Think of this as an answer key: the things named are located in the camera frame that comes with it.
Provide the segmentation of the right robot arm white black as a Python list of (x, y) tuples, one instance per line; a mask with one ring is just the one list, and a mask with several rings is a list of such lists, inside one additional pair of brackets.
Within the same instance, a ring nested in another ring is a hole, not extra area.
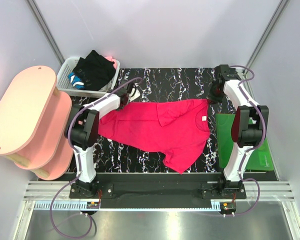
[(254, 150), (265, 141), (269, 108), (260, 105), (248, 93), (244, 83), (251, 81), (255, 73), (242, 65), (220, 64), (214, 68), (215, 80), (207, 95), (209, 104), (217, 104), (228, 97), (236, 108), (231, 126), (232, 152), (223, 170), (218, 195), (229, 198), (242, 182), (248, 160)]

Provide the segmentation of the pink red t shirt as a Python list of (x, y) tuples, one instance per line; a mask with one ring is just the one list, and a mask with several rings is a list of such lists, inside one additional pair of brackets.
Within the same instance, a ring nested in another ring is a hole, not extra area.
[(208, 100), (132, 102), (99, 121), (98, 134), (145, 152), (165, 155), (163, 164), (182, 174), (200, 157), (210, 137)]

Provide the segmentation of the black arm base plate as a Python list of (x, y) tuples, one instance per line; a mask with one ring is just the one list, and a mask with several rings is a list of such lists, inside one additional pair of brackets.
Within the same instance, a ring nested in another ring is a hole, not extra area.
[(215, 173), (98, 173), (88, 189), (73, 183), (71, 199), (115, 203), (154, 203), (165, 206), (199, 206), (220, 199), (246, 200), (245, 186), (223, 188), (223, 175)]

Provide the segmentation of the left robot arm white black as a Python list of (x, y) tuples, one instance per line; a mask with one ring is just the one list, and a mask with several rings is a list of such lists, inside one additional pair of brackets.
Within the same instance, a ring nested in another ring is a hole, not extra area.
[(134, 83), (106, 93), (101, 98), (85, 105), (75, 104), (71, 107), (64, 135), (73, 149), (77, 180), (80, 192), (87, 198), (98, 193), (98, 186), (93, 181), (97, 177), (94, 167), (93, 146), (100, 137), (99, 121), (111, 111), (122, 109), (139, 91)]

